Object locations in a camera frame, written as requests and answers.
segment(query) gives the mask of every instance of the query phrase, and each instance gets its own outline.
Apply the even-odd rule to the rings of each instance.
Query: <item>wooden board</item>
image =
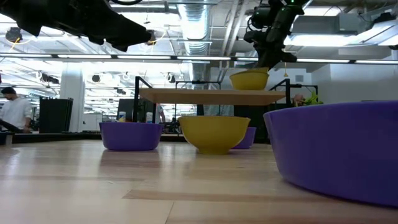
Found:
[[[285,97],[282,91],[265,90],[175,90],[140,89],[140,96],[153,103],[265,106]]]

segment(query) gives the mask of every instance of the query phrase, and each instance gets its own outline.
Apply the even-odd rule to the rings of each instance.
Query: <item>yellow bowl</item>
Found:
[[[234,116],[184,116],[178,119],[185,139],[199,153],[223,155],[239,144],[250,119]]]
[[[263,90],[268,82],[268,68],[257,68],[231,75],[235,90]]]

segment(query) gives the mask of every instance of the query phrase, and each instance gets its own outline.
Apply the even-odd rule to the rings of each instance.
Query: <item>man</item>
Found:
[[[19,98],[15,89],[11,87],[3,88],[1,93],[8,101],[2,106],[0,119],[23,130],[24,133],[29,133],[32,109],[29,101]]]
[[[156,117],[155,117],[155,122],[159,124],[160,122],[164,123],[166,122],[166,117],[164,116],[164,110],[162,105],[156,104]]]

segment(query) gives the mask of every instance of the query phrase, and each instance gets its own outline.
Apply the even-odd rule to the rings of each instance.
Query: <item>table surface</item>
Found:
[[[283,91],[265,90],[176,90],[143,88],[140,96],[153,103],[266,106],[285,98]]]
[[[207,156],[187,143],[161,142],[154,151],[113,152],[101,141],[44,142],[0,149],[0,158],[4,223],[398,221],[398,210],[338,200],[287,183],[278,173],[271,147],[263,144]]]

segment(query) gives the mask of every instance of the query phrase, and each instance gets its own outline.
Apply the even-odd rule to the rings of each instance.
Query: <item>white column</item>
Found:
[[[73,99],[70,132],[81,132],[83,130],[86,84],[81,68],[82,63],[63,63],[60,98]]]

